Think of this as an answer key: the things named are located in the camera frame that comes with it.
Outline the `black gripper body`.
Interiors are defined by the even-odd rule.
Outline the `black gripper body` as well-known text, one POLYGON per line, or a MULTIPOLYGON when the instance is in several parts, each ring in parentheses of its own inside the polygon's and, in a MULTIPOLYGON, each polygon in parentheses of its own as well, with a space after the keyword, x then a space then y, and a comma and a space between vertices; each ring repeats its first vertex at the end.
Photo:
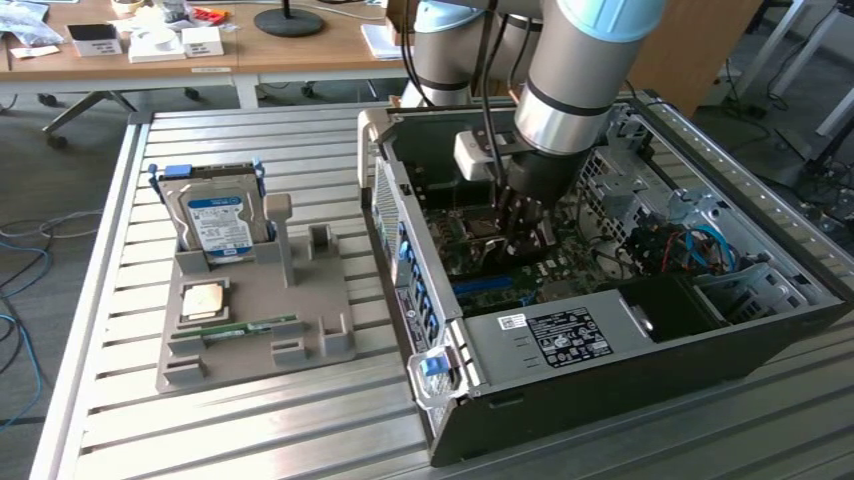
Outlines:
POLYGON ((552 156, 540 151, 518 153, 509 163, 512 190, 553 209, 578 182, 590 151, 552 156))

